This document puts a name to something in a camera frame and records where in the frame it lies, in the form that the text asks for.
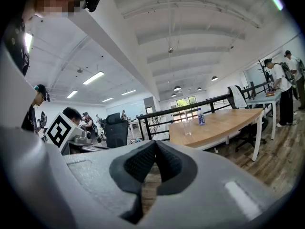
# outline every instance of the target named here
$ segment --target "white ceiling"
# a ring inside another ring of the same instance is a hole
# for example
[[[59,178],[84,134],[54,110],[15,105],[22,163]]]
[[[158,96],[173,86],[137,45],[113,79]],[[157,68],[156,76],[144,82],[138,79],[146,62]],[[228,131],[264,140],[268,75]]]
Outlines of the white ceiling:
[[[196,92],[199,86],[206,89],[214,70],[224,67],[222,57],[230,53],[231,46],[240,46],[254,37],[277,12],[271,0],[115,2],[135,31],[161,100],[171,98],[176,85],[189,93]],[[35,18],[32,32],[34,40],[27,79],[31,84],[46,84],[57,101],[66,101],[72,90],[79,92],[69,102],[91,104],[102,104],[109,97],[114,97],[113,101],[121,100],[124,97],[121,94],[129,90],[145,91],[70,20],[50,18],[41,22]],[[89,85],[82,84],[97,71],[105,75]]]

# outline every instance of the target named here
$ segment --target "black office chair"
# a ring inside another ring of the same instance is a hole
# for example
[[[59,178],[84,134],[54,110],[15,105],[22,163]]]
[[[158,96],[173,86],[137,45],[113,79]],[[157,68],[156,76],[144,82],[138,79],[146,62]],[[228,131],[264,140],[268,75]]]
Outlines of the black office chair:
[[[241,88],[239,86],[236,86],[236,87],[241,92],[242,96],[244,97],[244,94],[242,93]],[[228,102],[233,109],[236,109],[233,93],[229,87],[228,87],[228,89],[230,91],[230,93],[227,97]],[[268,126],[268,120],[263,118],[262,131],[264,131],[267,126]],[[239,148],[241,146],[245,145],[246,143],[250,143],[253,147],[255,147],[254,141],[255,141],[255,136],[256,136],[256,128],[257,128],[257,124],[254,124],[254,125],[249,124],[240,130],[240,133],[239,133],[239,135],[237,135],[235,137],[235,140],[237,140],[237,141],[243,140],[243,142],[235,148],[235,152],[238,152]],[[263,144],[267,143],[267,141],[264,138],[261,138],[261,141],[263,141]]]
[[[128,121],[122,120],[120,113],[107,116],[105,132],[107,147],[115,148],[127,145]]]

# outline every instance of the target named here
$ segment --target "blue bottle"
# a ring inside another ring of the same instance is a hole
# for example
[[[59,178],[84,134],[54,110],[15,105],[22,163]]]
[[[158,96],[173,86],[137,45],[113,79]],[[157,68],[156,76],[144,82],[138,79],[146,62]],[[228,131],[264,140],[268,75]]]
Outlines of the blue bottle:
[[[198,108],[197,115],[198,115],[199,125],[204,125],[205,120],[204,120],[204,115],[203,115],[203,112],[201,111],[201,108]]]

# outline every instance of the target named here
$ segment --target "metal railing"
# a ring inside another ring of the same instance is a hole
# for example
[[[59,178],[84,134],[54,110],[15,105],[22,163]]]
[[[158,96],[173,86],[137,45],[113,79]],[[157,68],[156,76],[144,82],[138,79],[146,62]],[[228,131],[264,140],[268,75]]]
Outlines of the metal railing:
[[[250,99],[252,97],[254,98],[257,94],[259,94],[261,92],[266,92],[266,91],[269,90],[269,83],[263,83],[263,84],[254,86],[253,83],[251,82],[251,86],[252,87],[250,87],[250,88],[246,88],[246,89],[242,90],[242,93],[247,93],[247,95],[248,95],[245,99]],[[257,93],[255,90],[259,87],[263,87],[264,89]],[[185,118],[179,118],[179,119],[175,119],[175,120],[171,120],[171,121],[162,122],[162,119],[163,119],[164,115],[187,110],[185,112],[186,115],[189,114],[189,113],[192,113],[192,117],[195,117],[197,115],[193,114],[193,112],[197,111],[198,107],[203,106],[203,105],[210,105],[210,108],[211,108],[211,110],[206,111],[203,114],[215,113],[215,111],[217,111],[217,110],[220,110],[220,109],[223,109],[223,108],[226,108],[226,107],[230,106],[230,104],[228,104],[228,105],[225,105],[225,106],[221,106],[219,108],[214,108],[214,106],[216,105],[215,104],[216,102],[223,101],[224,104],[227,103],[227,101],[226,101],[227,97],[228,97],[228,94],[225,94],[225,95],[221,95],[221,96],[218,96],[218,97],[207,99],[207,100],[199,102],[199,103],[190,104],[190,105],[186,105],[186,106],[182,106],[182,107],[178,107],[178,108],[174,108],[174,109],[167,109],[167,110],[163,110],[163,111],[158,111],[158,112],[151,113],[151,114],[141,115],[141,116],[138,117],[138,120],[139,120],[139,123],[140,123],[139,126],[140,126],[140,131],[141,131],[141,134],[142,134],[142,139],[145,140],[146,133],[148,135],[148,139],[152,140],[153,135],[169,132],[169,130],[157,132],[156,129],[155,129],[156,126],[165,125],[165,124],[172,124],[172,123],[177,122],[177,121],[182,121],[183,119],[186,118],[185,117]],[[145,122],[146,132],[143,132],[143,130],[142,130],[141,120],[144,120],[144,122]]]

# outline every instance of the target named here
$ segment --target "black railing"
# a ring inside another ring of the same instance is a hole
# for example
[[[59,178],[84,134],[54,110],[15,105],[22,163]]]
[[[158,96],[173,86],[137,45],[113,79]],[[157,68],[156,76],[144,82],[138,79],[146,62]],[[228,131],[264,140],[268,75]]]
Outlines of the black railing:
[[[256,93],[255,89],[257,89],[259,87],[263,87],[264,89],[262,91]],[[268,89],[269,89],[269,83],[263,83],[263,84],[254,86],[253,82],[251,82],[251,88],[243,89],[242,93],[247,93],[248,97],[246,97],[245,99],[249,99],[249,98],[252,98],[252,97],[254,98],[257,94],[259,94],[261,92],[266,92]],[[156,130],[155,130],[156,126],[160,126],[160,125],[164,125],[164,124],[169,124],[169,123],[172,124],[172,123],[174,123],[176,121],[181,121],[181,120],[185,119],[187,117],[187,115],[190,114],[190,113],[192,113],[192,117],[195,117],[197,115],[193,114],[193,112],[197,111],[198,107],[199,106],[203,106],[203,105],[208,105],[209,104],[210,108],[211,108],[211,110],[206,111],[203,114],[215,113],[215,111],[217,111],[217,110],[220,110],[220,109],[223,109],[223,108],[226,108],[226,107],[230,106],[228,104],[228,105],[216,108],[216,109],[214,108],[214,105],[215,105],[214,103],[215,102],[223,101],[223,103],[226,103],[225,100],[227,99],[227,97],[228,97],[228,94],[225,94],[225,95],[221,95],[221,96],[218,96],[218,97],[207,99],[207,100],[199,102],[199,103],[190,104],[190,105],[186,105],[186,106],[182,106],[182,107],[178,107],[178,108],[174,108],[174,109],[167,109],[167,110],[163,110],[163,111],[158,111],[158,112],[151,113],[151,114],[141,115],[141,116],[138,117],[138,120],[139,120],[139,124],[140,124],[140,131],[141,131],[141,134],[142,134],[142,139],[145,140],[145,134],[144,134],[144,132],[142,130],[141,120],[144,120],[145,125],[146,125],[148,139],[151,140],[152,139],[152,135],[169,132],[168,130],[167,131],[156,132]],[[150,118],[154,119],[154,117],[158,117],[158,116],[162,116],[163,117],[163,115],[167,115],[167,114],[171,114],[171,113],[175,113],[175,112],[179,112],[179,114],[176,114],[175,116],[178,116],[178,115],[181,116],[180,111],[183,111],[183,110],[187,110],[187,111],[185,111],[183,113],[183,115],[186,115],[184,118],[179,118],[179,119],[175,119],[175,120],[171,120],[171,121],[166,121],[166,122],[161,122],[158,119],[156,124],[154,124],[154,121],[153,121],[152,125],[150,125],[148,123],[148,119],[150,119]],[[154,127],[154,132],[151,132],[150,127]]]

